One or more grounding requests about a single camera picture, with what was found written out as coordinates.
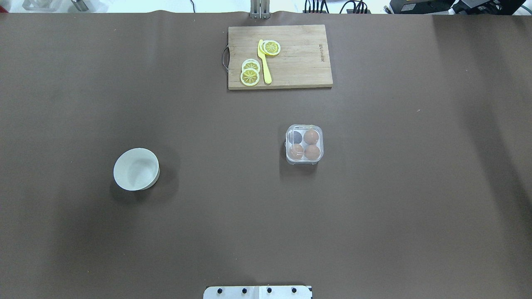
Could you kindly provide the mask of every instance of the white bowl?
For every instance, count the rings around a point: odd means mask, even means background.
[[[145,148],[133,148],[123,153],[114,164],[114,181],[128,191],[148,189],[159,178],[159,161]]]

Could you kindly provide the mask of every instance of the brown tabletop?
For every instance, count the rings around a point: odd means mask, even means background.
[[[331,89],[230,92],[229,26],[325,24]],[[530,298],[532,18],[0,14],[0,297]],[[292,166],[284,132],[323,129]],[[113,165],[152,150],[131,193]]]

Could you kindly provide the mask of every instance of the egg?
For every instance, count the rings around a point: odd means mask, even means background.
[[[290,143],[301,143],[303,136],[298,131],[291,131],[288,133],[288,142]]]
[[[315,145],[309,145],[305,149],[305,157],[309,160],[316,160],[320,156],[320,148]]]
[[[316,144],[318,143],[319,139],[320,135],[318,134],[318,132],[316,132],[316,130],[308,130],[303,136],[303,140],[305,140],[307,144]]]
[[[290,150],[288,151],[288,156],[292,158],[292,160],[301,160],[303,158],[303,147],[301,144],[294,144],[290,147]]]

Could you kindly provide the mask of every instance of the knife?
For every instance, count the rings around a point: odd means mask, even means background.
[[[268,69],[268,64],[266,63],[266,55],[261,50],[262,40],[259,40],[259,45],[257,46],[257,56],[262,60],[262,73],[264,75],[264,83],[271,83],[270,69]]]

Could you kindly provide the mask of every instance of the wooden cutting board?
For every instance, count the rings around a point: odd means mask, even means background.
[[[259,39],[276,40],[277,56],[266,56],[272,82],[264,83],[262,61],[257,56]],[[229,27],[229,89],[275,89],[332,87],[333,76],[325,25]],[[240,81],[242,63],[261,64],[260,81],[245,86]]]

